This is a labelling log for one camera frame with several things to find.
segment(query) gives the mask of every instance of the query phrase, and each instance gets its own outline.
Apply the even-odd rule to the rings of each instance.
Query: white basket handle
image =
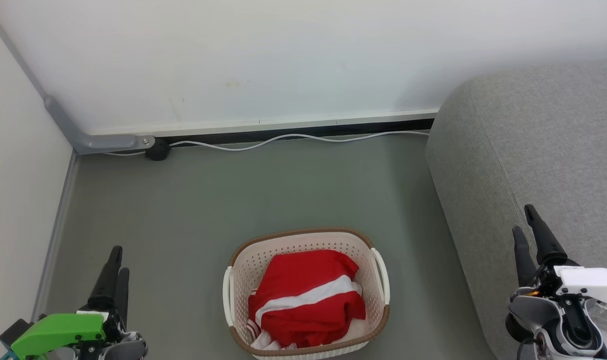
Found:
[[[386,270],[386,264],[384,258],[381,256],[376,248],[371,248],[374,259],[379,266],[379,275],[381,275],[381,282],[383,283],[383,299],[386,305],[390,305],[390,280],[388,279],[388,270]]]
[[[231,294],[230,294],[230,275],[233,271],[232,266],[228,266],[223,273],[223,314],[225,315],[225,321],[228,323],[228,327],[235,325],[235,321],[233,321],[233,313],[235,310],[231,307]]]

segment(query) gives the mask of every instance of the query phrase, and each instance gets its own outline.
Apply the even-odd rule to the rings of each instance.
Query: gray floor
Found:
[[[79,157],[46,309],[86,303],[121,245],[131,271],[128,328],[146,337],[147,359],[251,359],[222,310],[235,248],[278,231],[345,226],[381,252],[392,300],[381,335],[342,360],[493,359],[424,160],[426,140],[179,148],[163,162]]]

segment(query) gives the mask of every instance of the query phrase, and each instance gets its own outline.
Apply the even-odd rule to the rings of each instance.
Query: gray sofa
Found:
[[[465,82],[441,107],[426,157],[486,341],[513,360],[504,320],[518,287],[514,225],[535,254],[524,205],[571,259],[607,268],[607,61]],[[607,330],[607,314],[591,312]]]

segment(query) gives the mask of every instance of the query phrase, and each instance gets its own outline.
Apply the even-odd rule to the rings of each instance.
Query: beige basket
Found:
[[[248,296],[262,281],[274,255],[331,249],[348,255],[359,266],[354,280],[361,285],[369,333],[350,341],[296,350],[257,350],[246,330]],[[223,311],[235,342],[255,358],[317,360],[357,351],[379,335],[390,312],[390,282],[379,252],[364,235],[349,228],[315,228],[268,235],[242,245],[223,276]]]

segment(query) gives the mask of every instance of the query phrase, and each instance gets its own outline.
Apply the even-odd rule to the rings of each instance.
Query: gray metal leg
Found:
[[[61,104],[46,90],[37,80],[33,71],[29,68],[22,54],[9,37],[0,23],[0,38],[13,55],[20,68],[30,80],[36,92],[43,99],[43,105],[52,120],[57,124],[63,135],[68,139],[74,150],[80,154],[108,153],[112,151],[142,150],[148,149],[155,144],[153,136],[135,135],[89,135],[83,132],[66,113]]]

